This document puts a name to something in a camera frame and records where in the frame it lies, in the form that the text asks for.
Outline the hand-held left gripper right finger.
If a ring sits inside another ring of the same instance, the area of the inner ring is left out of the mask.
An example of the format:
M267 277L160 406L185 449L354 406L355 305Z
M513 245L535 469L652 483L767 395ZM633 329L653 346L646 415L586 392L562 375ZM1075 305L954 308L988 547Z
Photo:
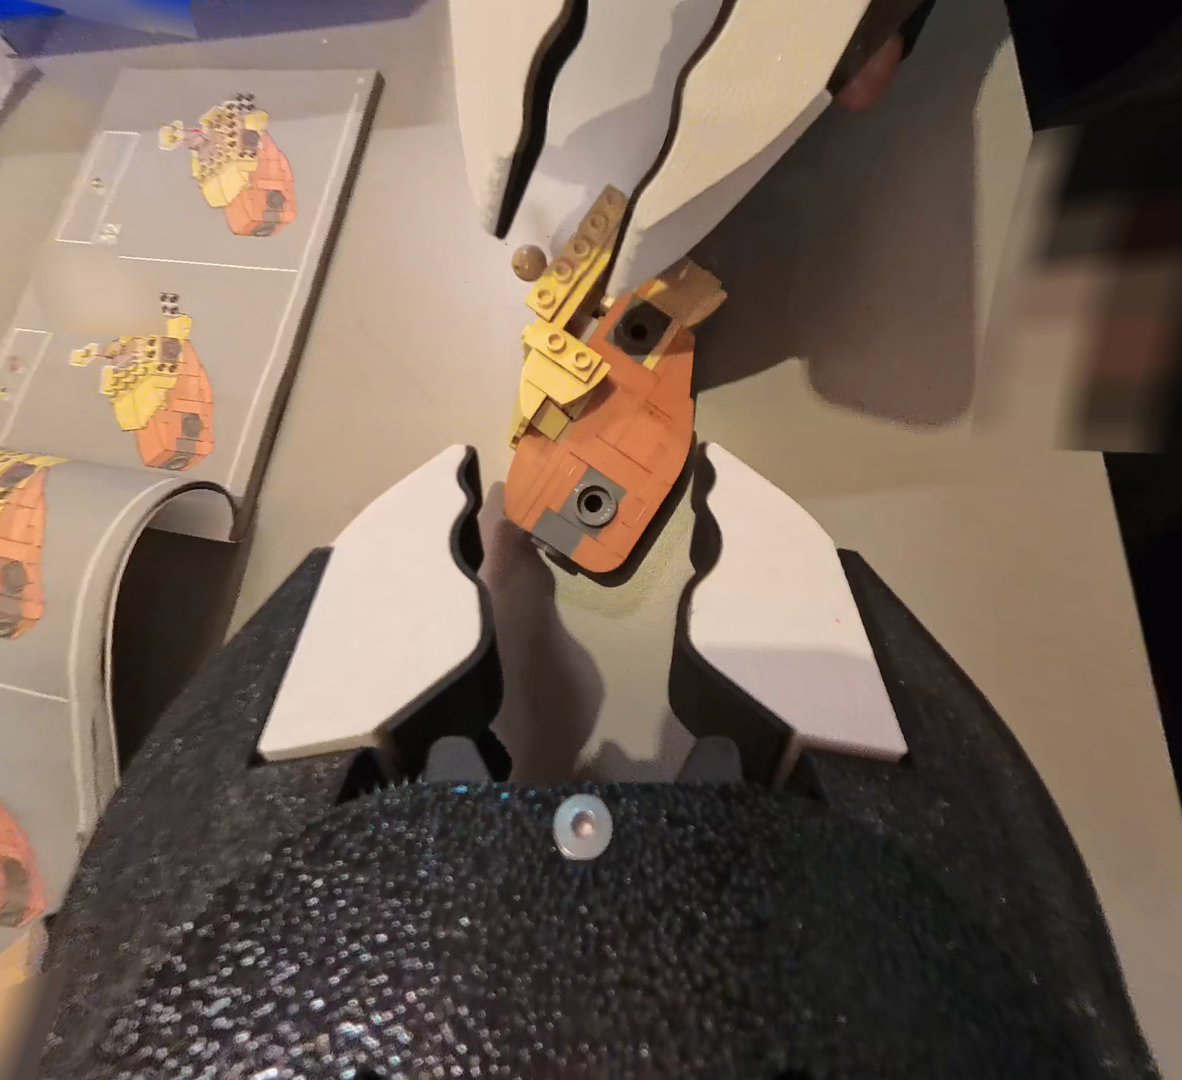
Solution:
M745 777L788 777L810 751L903 762L908 744L834 541L720 444L694 456L673 716L699 741L729 741Z

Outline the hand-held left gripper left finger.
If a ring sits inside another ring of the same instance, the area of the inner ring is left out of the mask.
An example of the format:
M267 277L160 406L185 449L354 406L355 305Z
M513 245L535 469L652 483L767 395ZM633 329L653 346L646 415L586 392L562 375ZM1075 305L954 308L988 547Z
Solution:
M452 444L339 533L258 737L263 760L385 747L421 767L438 739L492 727L504 674L481 505L479 456Z

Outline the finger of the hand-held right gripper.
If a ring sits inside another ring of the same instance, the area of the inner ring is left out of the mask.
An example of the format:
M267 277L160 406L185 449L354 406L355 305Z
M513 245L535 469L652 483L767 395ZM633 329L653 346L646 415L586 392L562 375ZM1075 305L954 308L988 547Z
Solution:
M449 0L457 114L481 225L505 238L546 140L589 0Z
M726 0L675 86L666 143L632 197L607 290L699 245L829 105L870 0Z

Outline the tan brick-built model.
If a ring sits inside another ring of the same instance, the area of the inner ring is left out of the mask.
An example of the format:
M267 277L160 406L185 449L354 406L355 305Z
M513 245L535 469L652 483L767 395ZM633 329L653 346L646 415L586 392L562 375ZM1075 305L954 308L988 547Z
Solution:
M695 330L721 282L682 259L606 292L626 195L606 186L536 272L504 489L507 519L579 572L626 576L695 438Z

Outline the grey desk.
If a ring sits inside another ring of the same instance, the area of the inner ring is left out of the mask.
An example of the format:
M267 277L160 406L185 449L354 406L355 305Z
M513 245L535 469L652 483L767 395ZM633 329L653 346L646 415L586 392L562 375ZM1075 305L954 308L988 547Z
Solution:
M305 552L452 442L481 449L484 572L507 669L498 732L530 780L656 776L693 515L634 577L550 571L500 523L524 323L509 245L464 177L447 0L202 0L202 37L46 35L3 123L3 320L122 68L376 68L385 86L258 490L251 546L190 556L117 658L134 750L226 631ZM1180 1077L1180 801L1109 479L1096 453L977 421L988 318L1031 143L1002 0L939 0L883 103L828 113L705 240L730 293L697 361L702 433L863 556L1022 741L1091 873L1160 1071Z

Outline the grey instruction booklet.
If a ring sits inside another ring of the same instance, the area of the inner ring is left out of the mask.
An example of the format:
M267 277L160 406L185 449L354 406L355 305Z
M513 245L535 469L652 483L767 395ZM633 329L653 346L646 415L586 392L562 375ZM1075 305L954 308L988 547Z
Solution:
M119 785L133 552L248 525L381 88L122 71L3 330L3 988Z

